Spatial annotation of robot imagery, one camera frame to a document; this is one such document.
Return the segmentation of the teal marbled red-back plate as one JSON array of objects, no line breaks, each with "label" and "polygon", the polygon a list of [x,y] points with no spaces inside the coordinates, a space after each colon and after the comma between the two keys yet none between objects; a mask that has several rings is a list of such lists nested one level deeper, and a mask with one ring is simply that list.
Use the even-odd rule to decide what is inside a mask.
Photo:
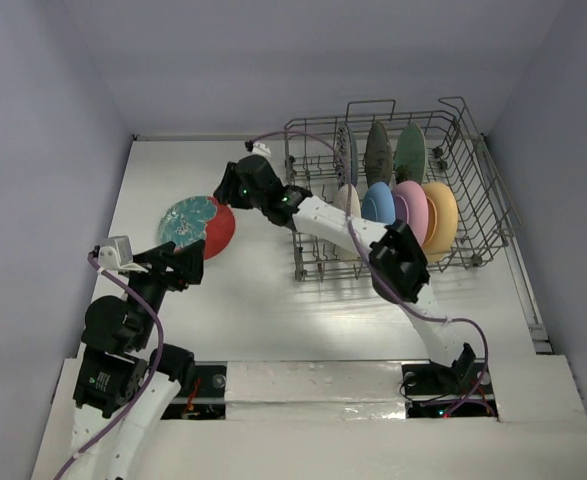
[{"label": "teal marbled red-back plate", "polygon": [[219,255],[230,244],[236,219],[227,205],[212,196],[191,196],[173,204],[162,216],[157,239],[160,244],[172,241],[177,249],[194,242],[205,242],[204,259]]}]

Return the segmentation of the blue floral white plate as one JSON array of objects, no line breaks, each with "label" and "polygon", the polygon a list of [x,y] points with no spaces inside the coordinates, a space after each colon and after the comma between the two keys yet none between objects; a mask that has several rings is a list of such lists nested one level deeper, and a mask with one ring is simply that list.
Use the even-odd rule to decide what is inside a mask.
[{"label": "blue floral white plate", "polygon": [[345,122],[340,122],[337,125],[335,152],[338,187],[341,188],[346,184],[356,186],[358,182],[358,149],[355,137]]}]

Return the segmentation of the cream white plate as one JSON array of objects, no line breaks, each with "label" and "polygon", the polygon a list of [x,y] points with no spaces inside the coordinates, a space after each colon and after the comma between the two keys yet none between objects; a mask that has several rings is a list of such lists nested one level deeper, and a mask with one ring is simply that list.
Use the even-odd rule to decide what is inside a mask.
[{"label": "cream white plate", "polygon": [[[357,189],[352,184],[345,184],[341,186],[333,199],[332,205],[343,212],[349,212],[354,217],[361,216],[361,204]],[[355,261],[359,258],[356,253],[342,248],[339,245],[335,246],[335,254],[341,261]]]}]

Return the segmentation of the light blue plate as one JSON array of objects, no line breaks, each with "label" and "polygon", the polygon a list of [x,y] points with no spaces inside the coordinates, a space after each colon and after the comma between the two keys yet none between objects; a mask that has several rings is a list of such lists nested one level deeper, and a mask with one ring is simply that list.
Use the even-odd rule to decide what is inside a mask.
[{"label": "light blue plate", "polygon": [[361,203],[361,216],[355,228],[357,238],[366,253],[365,260],[373,265],[383,251],[397,249],[398,233],[394,228],[395,208],[388,185],[373,184]]}]

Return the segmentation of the grey reindeer snowflake plate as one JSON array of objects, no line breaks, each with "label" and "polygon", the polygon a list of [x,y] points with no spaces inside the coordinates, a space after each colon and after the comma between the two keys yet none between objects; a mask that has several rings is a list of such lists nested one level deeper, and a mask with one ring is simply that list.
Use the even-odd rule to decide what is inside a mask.
[{"label": "grey reindeer snowflake plate", "polygon": [[380,121],[373,121],[368,132],[364,172],[368,186],[378,182],[388,185],[391,181],[393,156],[387,130]]}]

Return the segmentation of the pink plate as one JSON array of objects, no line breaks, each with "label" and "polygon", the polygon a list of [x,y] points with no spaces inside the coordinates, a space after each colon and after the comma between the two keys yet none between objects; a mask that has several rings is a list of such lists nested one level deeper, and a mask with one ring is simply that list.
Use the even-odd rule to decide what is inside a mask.
[{"label": "pink plate", "polygon": [[413,232],[419,245],[426,239],[429,222],[427,197],[421,185],[407,180],[395,185],[391,190],[395,215],[404,221]]}]

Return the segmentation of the mint green flower plate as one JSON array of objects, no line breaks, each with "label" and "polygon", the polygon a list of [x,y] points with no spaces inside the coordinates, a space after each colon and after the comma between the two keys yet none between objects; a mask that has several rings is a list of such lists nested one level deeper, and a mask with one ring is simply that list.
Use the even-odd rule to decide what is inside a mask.
[{"label": "mint green flower plate", "polygon": [[394,154],[396,183],[411,180],[421,184],[427,161],[424,133],[419,125],[411,123],[402,130],[397,140]]}]

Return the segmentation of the yellow orange plate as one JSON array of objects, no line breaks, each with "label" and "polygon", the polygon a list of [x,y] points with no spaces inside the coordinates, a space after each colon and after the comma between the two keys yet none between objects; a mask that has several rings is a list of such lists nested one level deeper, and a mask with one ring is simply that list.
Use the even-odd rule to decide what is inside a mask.
[{"label": "yellow orange plate", "polygon": [[458,228],[458,205],[453,191],[435,181],[422,185],[429,210],[429,230],[422,249],[429,263],[443,260],[450,252]]}]

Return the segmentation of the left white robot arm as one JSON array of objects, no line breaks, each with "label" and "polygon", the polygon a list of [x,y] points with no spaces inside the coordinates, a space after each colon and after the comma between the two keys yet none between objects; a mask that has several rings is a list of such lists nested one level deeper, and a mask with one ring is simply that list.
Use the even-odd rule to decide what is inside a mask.
[{"label": "left white robot arm", "polygon": [[116,236],[89,252],[96,274],[123,293],[85,312],[69,457],[57,478],[133,478],[169,403],[192,388],[194,355],[166,343],[159,311],[167,292],[201,283],[204,251],[202,240],[169,241],[135,254]]}]

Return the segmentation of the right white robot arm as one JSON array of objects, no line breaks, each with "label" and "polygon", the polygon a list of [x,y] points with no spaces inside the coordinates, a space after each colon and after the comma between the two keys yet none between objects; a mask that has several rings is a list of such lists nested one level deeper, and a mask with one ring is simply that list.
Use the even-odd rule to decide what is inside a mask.
[{"label": "right white robot arm", "polygon": [[310,191],[285,185],[270,162],[249,155],[227,164],[214,191],[221,204],[258,209],[274,225],[312,235],[359,256],[372,275],[375,291],[407,315],[420,336],[435,384],[456,395],[469,381],[476,355],[456,334],[455,323],[477,324],[448,317],[430,284],[427,259],[407,224],[387,225],[349,216]]}]

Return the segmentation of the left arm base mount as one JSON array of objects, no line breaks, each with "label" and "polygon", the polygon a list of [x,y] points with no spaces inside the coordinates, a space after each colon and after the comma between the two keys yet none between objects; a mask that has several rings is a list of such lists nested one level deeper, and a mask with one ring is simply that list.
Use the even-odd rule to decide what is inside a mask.
[{"label": "left arm base mount", "polygon": [[166,407],[162,420],[224,420],[227,364],[197,363],[192,384]]}]

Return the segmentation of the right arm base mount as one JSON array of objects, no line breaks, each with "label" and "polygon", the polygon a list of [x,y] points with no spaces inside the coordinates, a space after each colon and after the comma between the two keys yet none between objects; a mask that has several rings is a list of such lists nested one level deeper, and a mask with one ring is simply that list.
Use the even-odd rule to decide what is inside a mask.
[{"label": "right arm base mount", "polygon": [[466,379],[446,384],[429,363],[402,365],[398,387],[408,419],[498,418],[498,407],[490,372],[476,362]]}]

